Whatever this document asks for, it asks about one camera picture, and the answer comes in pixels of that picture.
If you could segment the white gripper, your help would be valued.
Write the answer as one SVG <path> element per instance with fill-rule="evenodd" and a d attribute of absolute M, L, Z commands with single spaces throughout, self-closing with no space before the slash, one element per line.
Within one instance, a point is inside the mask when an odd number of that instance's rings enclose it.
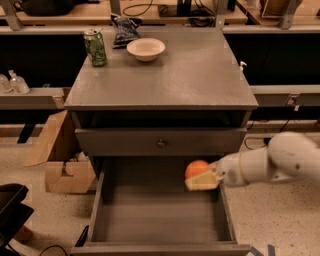
<path fill-rule="evenodd" d="M 213 170 L 204 172 L 185 172 L 185 185 L 190 191 L 214 190 L 218 187 L 221 178 L 223 183 L 229 187 L 240 187 L 243 184 L 243 177 L 240 172 L 240 154 L 229 154 L 219 161 L 209 164 Z"/>

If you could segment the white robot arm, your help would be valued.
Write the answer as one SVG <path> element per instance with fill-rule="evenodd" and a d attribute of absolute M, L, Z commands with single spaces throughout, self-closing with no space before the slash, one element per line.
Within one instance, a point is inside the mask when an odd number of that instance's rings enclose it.
<path fill-rule="evenodd" d="M 276 134 L 265 147 L 229 154 L 213 163 L 193 161 L 185 171 L 185 185 L 190 191 L 213 190 L 221 183 L 244 187 L 300 179 L 320 182 L 320 148 L 295 132 Z"/>

